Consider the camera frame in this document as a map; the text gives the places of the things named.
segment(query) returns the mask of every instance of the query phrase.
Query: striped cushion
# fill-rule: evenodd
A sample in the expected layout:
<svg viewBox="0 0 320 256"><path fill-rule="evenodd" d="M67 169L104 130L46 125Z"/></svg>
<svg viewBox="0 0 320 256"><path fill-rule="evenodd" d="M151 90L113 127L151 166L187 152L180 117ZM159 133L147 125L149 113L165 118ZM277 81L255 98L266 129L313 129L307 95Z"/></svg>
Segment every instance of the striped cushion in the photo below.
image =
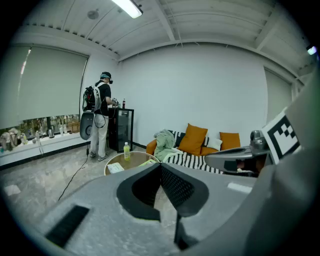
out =
<svg viewBox="0 0 320 256"><path fill-rule="evenodd" d="M205 163L205 156L203 155L195 156L193 154L184 152L183 154L169 157L167 163L184 166L191 169L202 170L209 173L223 174L223 171L207 165Z"/></svg>
<svg viewBox="0 0 320 256"><path fill-rule="evenodd" d="M170 133L173 134L174 136L174 141L175 141L175 146L176 147L179 147L182 139L184 138L184 136L186 135L185 133L183 132L179 132L179 131L175 131L175 130L168 130ZM208 146L208 143L209 143L209 137L204 137L204 141L201 145L201 147L206 147Z"/></svg>

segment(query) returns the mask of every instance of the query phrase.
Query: fluorescent light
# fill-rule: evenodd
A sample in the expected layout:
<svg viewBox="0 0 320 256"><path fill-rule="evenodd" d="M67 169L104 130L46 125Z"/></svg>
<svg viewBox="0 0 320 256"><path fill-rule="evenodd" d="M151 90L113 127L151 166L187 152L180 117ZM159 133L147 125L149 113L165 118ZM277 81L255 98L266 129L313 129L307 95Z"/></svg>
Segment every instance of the fluorescent light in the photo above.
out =
<svg viewBox="0 0 320 256"><path fill-rule="evenodd" d="M308 54L312 55L317 52L317 48L315 46L312 46L310 49L308 49Z"/></svg>
<svg viewBox="0 0 320 256"><path fill-rule="evenodd" d="M142 15L142 10L131 0L112 0L133 19Z"/></svg>

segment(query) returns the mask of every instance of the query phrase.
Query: black cap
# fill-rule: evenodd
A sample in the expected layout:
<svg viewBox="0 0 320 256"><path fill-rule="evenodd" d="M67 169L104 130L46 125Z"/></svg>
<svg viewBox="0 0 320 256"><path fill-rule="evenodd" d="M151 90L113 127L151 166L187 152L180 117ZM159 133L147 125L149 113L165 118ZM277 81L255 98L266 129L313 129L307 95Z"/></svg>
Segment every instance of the black cap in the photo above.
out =
<svg viewBox="0 0 320 256"><path fill-rule="evenodd" d="M111 74L109 72L102 72L100 78L106 78L106 76L108 76L111 79Z"/></svg>

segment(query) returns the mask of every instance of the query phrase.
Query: window blind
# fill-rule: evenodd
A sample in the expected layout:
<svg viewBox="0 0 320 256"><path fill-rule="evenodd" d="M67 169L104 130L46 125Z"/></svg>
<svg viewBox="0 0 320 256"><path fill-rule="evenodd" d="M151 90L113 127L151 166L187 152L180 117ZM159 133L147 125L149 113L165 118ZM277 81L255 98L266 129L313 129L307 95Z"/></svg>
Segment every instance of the window blind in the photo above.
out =
<svg viewBox="0 0 320 256"><path fill-rule="evenodd" d="M9 47L0 65L0 129L12 128L18 121L18 87L27 46Z"/></svg>
<svg viewBox="0 0 320 256"><path fill-rule="evenodd" d="M18 96L19 120L78 114L86 61L79 54L32 47Z"/></svg>

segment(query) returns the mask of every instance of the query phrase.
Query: ceiling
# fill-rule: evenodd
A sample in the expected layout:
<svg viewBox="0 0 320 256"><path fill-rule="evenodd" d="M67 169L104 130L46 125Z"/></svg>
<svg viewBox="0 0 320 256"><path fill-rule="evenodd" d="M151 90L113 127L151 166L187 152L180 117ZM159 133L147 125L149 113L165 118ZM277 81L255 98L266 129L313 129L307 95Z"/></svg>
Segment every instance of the ceiling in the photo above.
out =
<svg viewBox="0 0 320 256"><path fill-rule="evenodd" d="M301 78L316 61L306 51L308 39L276 0L135 2L143 15L132 19L111 0L46 0L24 20L22 31L45 27L47 32L73 34L118 61L157 47L191 42L241 47ZM98 18L88 18L87 13L94 10Z"/></svg>

